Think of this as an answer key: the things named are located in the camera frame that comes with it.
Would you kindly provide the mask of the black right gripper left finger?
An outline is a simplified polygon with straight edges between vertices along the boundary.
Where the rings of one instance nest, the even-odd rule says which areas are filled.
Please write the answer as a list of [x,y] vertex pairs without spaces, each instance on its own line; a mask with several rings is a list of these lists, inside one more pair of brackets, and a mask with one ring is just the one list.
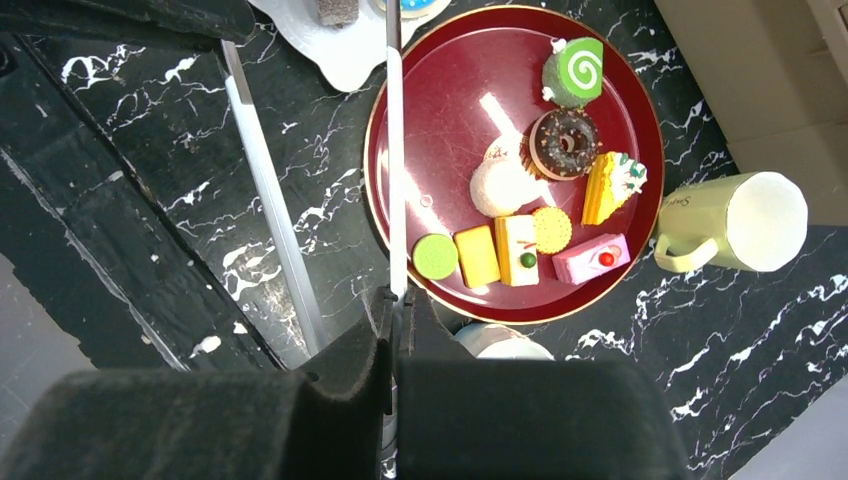
[[384,287],[292,371],[101,370],[56,382],[1,461],[5,479],[375,479],[391,408]]

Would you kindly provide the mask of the metal tongs with white handle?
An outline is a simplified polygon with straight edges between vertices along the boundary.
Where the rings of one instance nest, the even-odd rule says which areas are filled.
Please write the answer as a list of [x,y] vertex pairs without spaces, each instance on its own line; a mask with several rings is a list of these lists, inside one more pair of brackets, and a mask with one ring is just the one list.
[[[316,229],[332,220],[343,204],[353,202],[355,195],[365,190],[364,169],[354,166],[352,154],[343,152],[341,146],[341,132],[352,125],[342,123],[338,118],[340,109],[334,107],[323,129],[312,128],[312,137],[306,139],[295,153],[295,168],[318,180],[327,173],[335,173],[338,177],[334,182],[324,184],[325,192],[320,203],[291,207],[283,192],[288,175],[278,173],[273,165],[237,46],[234,42],[225,41],[222,51],[226,67],[225,88],[248,167],[280,258],[281,271],[304,345],[309,353],[314,354],[328,345],[330,337],[304,258],[313,253],[318,244]],[[353,92],[341,92],[329,84],[335,89],[335,94],[321,96],[314,100],[313,105],[322,109],[330,100],[342,103],[365,89],[367,80]]]

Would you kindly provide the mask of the chocolate roll with cherry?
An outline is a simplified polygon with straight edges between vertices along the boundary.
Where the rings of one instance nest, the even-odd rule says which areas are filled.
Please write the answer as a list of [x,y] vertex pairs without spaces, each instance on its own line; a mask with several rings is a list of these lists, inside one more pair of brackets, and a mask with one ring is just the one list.
[[317,0],[319,21],[324,26],[345,26],[359,18],[358,0]]

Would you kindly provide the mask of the yellow square cake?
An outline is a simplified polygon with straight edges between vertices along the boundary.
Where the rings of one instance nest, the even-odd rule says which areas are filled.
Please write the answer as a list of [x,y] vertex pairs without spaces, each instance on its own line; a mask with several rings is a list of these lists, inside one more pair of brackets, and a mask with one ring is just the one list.
[[494,228],[501,282],[510,287],[537,285],[539,259],[533,217],[498,217]]

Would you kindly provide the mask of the white three-tier dessert stand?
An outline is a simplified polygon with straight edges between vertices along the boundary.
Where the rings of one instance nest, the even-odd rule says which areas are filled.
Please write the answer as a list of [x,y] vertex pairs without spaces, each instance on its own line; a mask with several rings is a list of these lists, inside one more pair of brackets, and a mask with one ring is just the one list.
[[437,16],[403,20],[399,1],[359,1],[359,18],[337,27],[320,23],[316,1],[254,1],[252,5],[341,92],[361,88],[381,63],[387,65],[390,88],[400,89],[404,46],[416,29]]

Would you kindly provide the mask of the white round cream puff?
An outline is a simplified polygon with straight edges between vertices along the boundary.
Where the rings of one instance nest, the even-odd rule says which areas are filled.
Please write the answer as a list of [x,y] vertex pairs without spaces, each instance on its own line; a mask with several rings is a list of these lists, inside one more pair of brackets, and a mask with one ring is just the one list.
[[471,176],[469,193],[475,209],[489,218],[515,214],[541,196],[533,176],[507,157],[483,161]]

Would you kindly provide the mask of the blue sprinkled donut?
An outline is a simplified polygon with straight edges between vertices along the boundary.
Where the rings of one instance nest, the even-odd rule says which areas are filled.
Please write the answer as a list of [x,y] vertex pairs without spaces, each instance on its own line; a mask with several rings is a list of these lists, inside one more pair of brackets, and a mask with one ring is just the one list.
[[440,14],[450,4],[449,0],[399,0],[400,18],[418,19]]

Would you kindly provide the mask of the red round tray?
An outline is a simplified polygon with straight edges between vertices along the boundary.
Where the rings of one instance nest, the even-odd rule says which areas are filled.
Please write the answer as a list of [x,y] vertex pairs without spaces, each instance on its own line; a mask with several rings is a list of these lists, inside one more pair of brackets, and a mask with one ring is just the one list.
[[[430,233],[451,236],[482,226],[469,182],[488,151],[523,157],[522,138],[552,104],[541,97],[542,66],[559,38],[589,37],[592,30],[551,10],[523,5],[479,8],[427,33],[403,59],[407,243]],[[603,46],[603,92],[587,106],[604,150],[625,152],[645,164],[647,183],[602,224],[576,225],[574,243],[621,234],[633,258],[651,236],[664,187],[663,141],[639,76],[612,44]],[[556,278],[541,259],[537,284],[494,282],[477,289],[460,273],[433,281],[416,271],[411,280],[445,307],[480,320],[537,324],[580,311],[619,284],[624,264],[577,286]]]

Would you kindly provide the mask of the chocolate glazed donut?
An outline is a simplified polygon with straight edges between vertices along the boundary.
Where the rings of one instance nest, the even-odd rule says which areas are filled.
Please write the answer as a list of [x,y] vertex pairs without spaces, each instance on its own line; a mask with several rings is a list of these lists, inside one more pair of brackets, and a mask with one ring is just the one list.
[[551,110],[535,121],[529,135],[533,164],[543,176],[555,181],[588,174],[600,146],[599,130],[582,109]]

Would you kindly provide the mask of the green round macaron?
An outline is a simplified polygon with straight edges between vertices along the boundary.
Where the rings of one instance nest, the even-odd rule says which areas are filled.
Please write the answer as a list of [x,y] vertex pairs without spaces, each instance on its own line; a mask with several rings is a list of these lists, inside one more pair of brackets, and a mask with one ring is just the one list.
[[450,277],[458,269],[459,254],[451,237],[431,233],[415,243],[412,263],[423,278],[439,281]]

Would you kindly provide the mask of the orange square cake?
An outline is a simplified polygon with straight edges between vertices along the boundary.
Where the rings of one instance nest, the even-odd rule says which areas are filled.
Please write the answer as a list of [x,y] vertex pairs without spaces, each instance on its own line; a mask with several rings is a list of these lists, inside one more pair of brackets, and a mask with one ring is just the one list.
[[489,225],[480,225],[454,235],[465,285],[480,288],[501,280],[501,272]]

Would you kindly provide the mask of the pink cake with cherry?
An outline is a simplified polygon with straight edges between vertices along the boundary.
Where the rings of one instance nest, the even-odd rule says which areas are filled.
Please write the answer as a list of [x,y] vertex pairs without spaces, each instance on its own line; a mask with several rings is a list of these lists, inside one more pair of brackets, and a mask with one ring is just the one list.
[[581,285],[631,261],[623,234],[603,234],[552,257],[557,279]]

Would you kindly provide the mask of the orange round cookie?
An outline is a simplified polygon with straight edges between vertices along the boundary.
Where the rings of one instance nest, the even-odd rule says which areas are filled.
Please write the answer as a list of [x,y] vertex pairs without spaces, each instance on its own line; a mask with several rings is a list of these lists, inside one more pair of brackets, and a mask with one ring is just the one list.
[[572,238],[572,223],[560,208],[546,206],[532,213],[539,253],[553,255],[561,252]]

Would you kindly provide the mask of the yellow cake slice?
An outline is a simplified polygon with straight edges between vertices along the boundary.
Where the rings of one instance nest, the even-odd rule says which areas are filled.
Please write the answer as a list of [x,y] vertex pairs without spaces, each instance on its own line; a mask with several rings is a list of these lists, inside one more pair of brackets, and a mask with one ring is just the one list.
[[647,166],[624,152],[599,155],[590,172],[584,198],[582,225],[601,225],[648,180]]

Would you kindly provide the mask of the tan plastic toolbox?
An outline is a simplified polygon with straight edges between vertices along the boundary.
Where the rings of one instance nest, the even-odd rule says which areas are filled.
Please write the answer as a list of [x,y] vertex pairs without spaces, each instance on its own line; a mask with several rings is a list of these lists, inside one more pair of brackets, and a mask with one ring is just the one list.
[[778,171],[847,223],[847,69],[811,1],[659,1],[742,172]]

